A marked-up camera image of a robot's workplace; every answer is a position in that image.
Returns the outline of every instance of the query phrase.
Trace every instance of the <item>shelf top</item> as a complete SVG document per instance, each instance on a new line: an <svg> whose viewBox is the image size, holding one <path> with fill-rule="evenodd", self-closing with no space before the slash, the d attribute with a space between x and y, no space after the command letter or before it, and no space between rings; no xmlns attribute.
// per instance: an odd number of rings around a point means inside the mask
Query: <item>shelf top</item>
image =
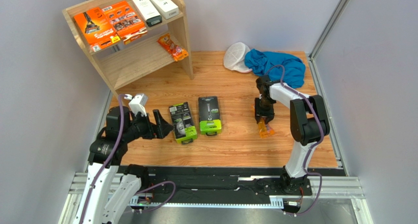
<svg viewBox="0 0 418 224"><path fill-rule="evenodd" d="M70 29L71 29L71 31L72 31L72 33L74 35L75 40L77 40L78 45L82 49L88 51L91 55L97 54L97 53L99 53L99 52L101 52L103 50L106 50L106 49L114 46L114 45L122 44L123 42L119 41L117 43L114 43L111 46L106 47L105 49L102 49L100 51L94 52L91 49L90 45L88 44L87 40L85 39L84 35L82 34L82 31L80 30L79 26L75 23L73 17L75 15L79 14L79 13L85 12L85 11L87 11L89 9L94 8L94 7L105 8L107 6L113 5L113 4L115 4L117 2L120 2L120 1L123 1L123 0L88 0L88 1L82 2L82 3L78 4L78 5L75 5L75 6L72 6L72 7L69 7L67 9L64 9L63 10L64 17L67 20L67 24L70 27ZM129 3L129 5L135 10L135 12L137 13L137 15L139 17L141 17L141 15L138 12L138 9L136 8L136 6L133 3L133 1L132 0L125 0L125 1L127 1ZM151 31L151 30L153 30L155 28L158 28L158 27L163 26L163 25L166 25L166 24L168 24L168 23L170 23L172 21L175 21L175 20L177 20L179 18L182 18L184 16L184 14L182 12L182 7L184 7L184 4L177 4L177 6L179 6L179 9L180 9L179 15L177 15L175 17L172 17L172 18L170 18L168 20L166 20L164 17L162 17L162 23L160 23L160 24L157 24L157 25L155 25L153 27L149 27L149 26L146 25L146 22L143 21L145 23L145 26L147 27L147 30L148 31Z"/></svg>

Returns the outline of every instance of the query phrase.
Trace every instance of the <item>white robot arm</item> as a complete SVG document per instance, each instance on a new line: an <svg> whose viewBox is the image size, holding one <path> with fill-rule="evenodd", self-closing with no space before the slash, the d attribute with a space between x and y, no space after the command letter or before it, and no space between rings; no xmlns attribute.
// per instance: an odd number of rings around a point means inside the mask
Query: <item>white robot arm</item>
<svg viewBox="0 0 418 224"><path fill-rule="evenodd" d="M267 124L274 118L273 104L279 101L290 109L290 130L294 138L293 150L284 167L283 190L289 193L299 189L306 179L306 171L315 147L321 139L321 130L314 118L307 114L315 113L322 128L322 137L329 134L330 126L323 98L319 95L309 96L292 89L286 83L271 81L265 75L257 79L260 97L255 99L255 118L257 123L264 118Z"/></svg>

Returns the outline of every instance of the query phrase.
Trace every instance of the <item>cable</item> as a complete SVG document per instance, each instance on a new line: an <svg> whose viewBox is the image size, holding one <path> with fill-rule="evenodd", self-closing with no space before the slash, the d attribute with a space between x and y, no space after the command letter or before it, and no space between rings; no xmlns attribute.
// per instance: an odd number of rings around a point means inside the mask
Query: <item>cable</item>
<svg viewBox="0 0 418 224"><path fill-rule="evenodd" d="M122 97L124 97L125 94L119 94L118 96L118 102L119 102L119 108L121 110L121 125L119 127L119 134L118 137L116 139L116 143L115 146L113 147L112 151L110 152L110 155L107 157L106 161L103 163L103 165L100 167L99 171L97 172L97 174L94 176L93 181L90 184L90 188L87 192L87 196L86 196L86 200L84 202L84 206L83 206L83 210L81 212L81 216L80 216L80 221L79 224L83 223L86 211L87 211L87 206L88 203L90 201L90 197L91 197L91 193L93 192L93 187L96 185L97 180L99 179L100 174L102 174L103 170L105 169L105 167L107 166L107 164L110 162L110 160L113 158L113 155L115 154L119 142L122 138L122 130L123 130L123 125L124 125L124 117L123 117L123 105L122 105Z"/></svg>
<svg viewBox="0 0 418 224"><path fill-rule="evenodd" d="M145 193L145 192L147 192L147 191L149 191L149 190L152 190L152 189L157 188L158 186L162 186L162 185L164 185L164 184L168 184L168 183L170 183L170 184L172 184L172 185L173 185L173 191L171 192L171 195L168 197L168 199L166 199L164 202L162 202L161 204L159 204L158 206L156 206L156 207L154 207L154 208L144 209L143 211L141 211L142 213L144 213L144 212L151 212L151 211L154 211L154 210L156 210L156 209L161 208L161 207L162 207L163 205L165 205L166 203L168 203L168 202L170 201L170 199L173 197L174 193L176 192L176 184L175 184L174 182L172 182L172 181L163 181L163 182L160 182L160 183L158 183L158 184L156 184L156 185L154 185L154 186L152 186L152 187L149 187L149 188L147 188L147 189L145 189L145 190L138 191L138 192L136 192L136 193L135 193L135 195L139 195L139 194L141 194L141 193Z"/></svg>
<svg viewBox="0 0 418 224"><path fill-rule="evenodd" d="M301 94L300 92L298 92L298 91L296 91L296 90L294 90L293 88L291 88L291 87L289 87L289 86L287 86L287 85L285 85L284 83L283 83L283 78L285 77L285 67L283 66L283 65L275 65L275 66L273 66L273 67L271 67L267 72L266 72L266 74L268 73L268 72L270 72L270 70L272 70L273 68L276 68L276 67L282 67L282 69L283 69L283 72L282 72L282 77L280 78L280 83L281 83L281 85L285 88L285 89L287 89L287 90L289 90L289 91L291 91L292 93L294 93L294 94L296 94L296 95L298 95L298 96L300 96L301 98L303 98L303 100L305 100L305 102L308 104L308 107L309 107L309 109L311 110L311 112L312 112L312 114L313 114L313 118L315 119L315 122L316 122L316 124L318 125L318 127L319 127L319 133L320 133L320 135L321 135L321 138L319 139L319 141L317 141L316 143L314 143L311 147L309 147L309 150L308 150L308 152L306 153L306 156L305 156L305 159L303 160L303 165L302 165L302 167L303 167L303 171L307 174L307 175L316 175L316 176L319 176L319 186L318 186L318 192L316 193L316 197L315 197L315 200L313 200L313 203L312 203L312 205L308 208L308 209L306 209L305 211L303 211L303 212L301 212L301 213L298 213L298 214L295 214L295 213L289 213L289 215L291 215L291 216L296 216L296 215L304 215L304 214L306 214L306 213L308 213L314 206L315 206L315 204L316 204L316 202L318 201L318 198L319 198L319 194L321 193L321 188L322 188L322 175L320 174L320 173L311 173L311 172L308 172L308 170L306 169L306 166L307 166L307 162L308 162L308 158L309 158L309 156L311 155L311 153L312 153L312 150L316 147L316 146L318 146L323 140L324 140L324 130L322 129L322 126L321 126L321 123L319 122L319 118L318 118L318 115L316 115L316 113L315 113L315 111L314 111L314 107L312 106L312 104L309 102L309 100L306 98L306 96L305 95L303 95L303 94Z"/></svg>

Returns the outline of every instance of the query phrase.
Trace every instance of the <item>small orange item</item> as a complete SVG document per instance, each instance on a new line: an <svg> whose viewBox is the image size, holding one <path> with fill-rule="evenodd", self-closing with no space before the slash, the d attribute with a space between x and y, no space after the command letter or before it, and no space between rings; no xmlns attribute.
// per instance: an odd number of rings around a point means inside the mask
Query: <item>small orange item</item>
<svg viewBox="0 0 418 224"><path fill-rule="evenodd" d="M175 61L181 61L185 57L189 56L189 53L182 49L180 46L176 45L171 39L170 34L164 34L158 38L157 42L165 49L169 54L171 54Z"/></svg>
<svg viewBox="0 0 418 224"><path fill-rule="evenodd" d="M99 51L120 40L116 30L98 7L74 16L74 20L93 51Z"/></svg>
<svg viewBox="0 0 418 224"><path fill-rule="evenodd" d="M261 118L260 122L258 123L258 126L261 138L271 137L275 134L274 130L270 127L270 125L265 124L264 118Z"/></svg>
<svg viewBox="0 0 418 224"><path fill-rule="evenodd" d="M115 3L102 10L124 44L130 43L148 32L144 22L126 1Z"/></svg>

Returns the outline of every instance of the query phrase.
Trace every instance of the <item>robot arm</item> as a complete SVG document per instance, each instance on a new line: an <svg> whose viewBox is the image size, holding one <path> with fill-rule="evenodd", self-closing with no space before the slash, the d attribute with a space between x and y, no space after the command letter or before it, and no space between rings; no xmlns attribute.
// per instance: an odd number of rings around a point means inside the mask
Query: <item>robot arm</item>
<svg viewBox="0 0 418 224"><path fill-rule="evenodd" d="M156 124L150 122L149 114L144 108L146 100L145 95L136 95L129 103L132 112L123 106L123 114L121 114L120 107L117 106L110 109L107 114L106 127L101 130L96 141L90 146L87 182L73 224L116 224L132 196L141 187L143 189L148 187L148 169L139 165L129 165L118 189L106 203L112 180L118 171L123 155L128 151L128 143L138 138L162 139L174 129L162 118L158 110L153 110ZM122 118L122 136L119 145L116 145ZM116 152L100 172L115 146L117 146ZM92 185L96 176L98 176L96 183Z"/></svg>
<svg viewBox="0 0 418 224"><path fill-rule="evenodd" d="M285 83L271 81L267 75L259 77L256 83L260 91L260 97L255 99L257 123L264 119L267 124L274 119L273 104L276 101L290 109L290 131L294 138L294 144L290 159L284 167L285 172L282 178L284 180L283 190L292 193L305 182L305 171L315 150L312 145L321 138L315 119L307 117L307 114L312 114L312 112L304 98L307 98L313 106L325 136L329 134L330 126L324 100L319 95L302 94Z"/></svg>

